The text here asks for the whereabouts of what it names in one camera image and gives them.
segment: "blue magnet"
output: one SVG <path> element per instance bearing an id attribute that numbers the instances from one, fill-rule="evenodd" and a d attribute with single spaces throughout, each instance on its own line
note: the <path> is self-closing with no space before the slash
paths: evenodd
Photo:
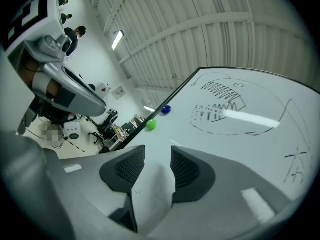
<path id="1" fill-rule="evenodd" d="M 166 114 L 169 114 L 169 113 L 171 112 L 171 107 L 168 106 L 168 105 L 166 105 L 165 107 L 163 107 L 163 108 L 161 109 L 161 112 L 164 113 L 165 115 L 166 115 Z"/>

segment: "drawn eye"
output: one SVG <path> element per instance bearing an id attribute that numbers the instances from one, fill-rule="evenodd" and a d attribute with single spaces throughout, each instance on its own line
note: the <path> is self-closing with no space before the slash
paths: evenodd
<path id="1" fill-rule="evenodd" d="M 241 87 L 244 87 L 245 85 L 243 83 L 237 82 L 233 86 L 237 88 L 241 88 Z"/>

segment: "white wall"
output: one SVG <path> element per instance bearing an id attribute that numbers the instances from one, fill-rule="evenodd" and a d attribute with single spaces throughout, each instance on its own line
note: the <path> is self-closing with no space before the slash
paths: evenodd
<path id="1" fill-rule="evenodd" d="M 60 7 L 60 10 L 66 15 L 72 14 L 72 18 L 63 25 L 65 28 L 86 27 L 86 34 L 79 38 L 78 47 L 71 54 L 68 66 L 76 74 L 80 74 L 88 84 L 103 82 L 112 88 L 111 92 L 119 86 L 123 87 L 126 95 L 120 100 L 115 100 L 111 93 L 105 98 L 107 109 L 118 111 L 117 125 L 122 126 L 135 114 L 145 117 L 146 111 L 140 103 L 139 94 L 120 68 L 89 0 L 69 0 L 68 4 Z M 104 114 L 93 119 L 99 124 L 107 117 L 108 115 Z"/>

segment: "whiteboard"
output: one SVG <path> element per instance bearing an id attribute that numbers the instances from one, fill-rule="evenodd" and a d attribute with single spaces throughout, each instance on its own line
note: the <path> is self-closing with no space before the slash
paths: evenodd
<path id="1" fill-rule="evenodd" d="M 145 145 L 133 205 L 155 207 L 153 215 L 147 208 L 135 212 L 142 231 L 151 230 L 152 216 L 161 220 L 171 208 L 171 146 L 239 162 L 291 201 L 307 193 L 320 160 L 320 95 L 314 90 L 262 71 L 203 68 L 168 105 L 169 114 L 154 117 L 154 130 L 143 129 L 128 144 Z"/>

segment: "floor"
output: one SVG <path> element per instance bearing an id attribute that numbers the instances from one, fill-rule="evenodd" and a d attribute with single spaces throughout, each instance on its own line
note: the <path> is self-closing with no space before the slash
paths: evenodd
<path id="1" fill-rule="evenodd" d="M 53 141 L 47 140 L 47 134 L 45 134 L 44 130 L 46 130 L 50 124 L 51 122 L 46 118 L 37 117 L 37 119 L 32 122 L 31 126 L 27 128 L 30 132 L 26 131 L 23 136 L 33 139 L 42 148 L 54 150 L 60 160 L 94 156 L 102 149 L 100 142 L 94 144 L 97 138 L 89 135 L 89 133 L 97 132 L 96 126 L 91 122 L 86 121 L 84 117 L 80 120 L 81 135 L 75 140 L 68 139 L 64 141 L 62 139 L 62 141 L 59 141 L 58 136 L 54 136 Z"/>

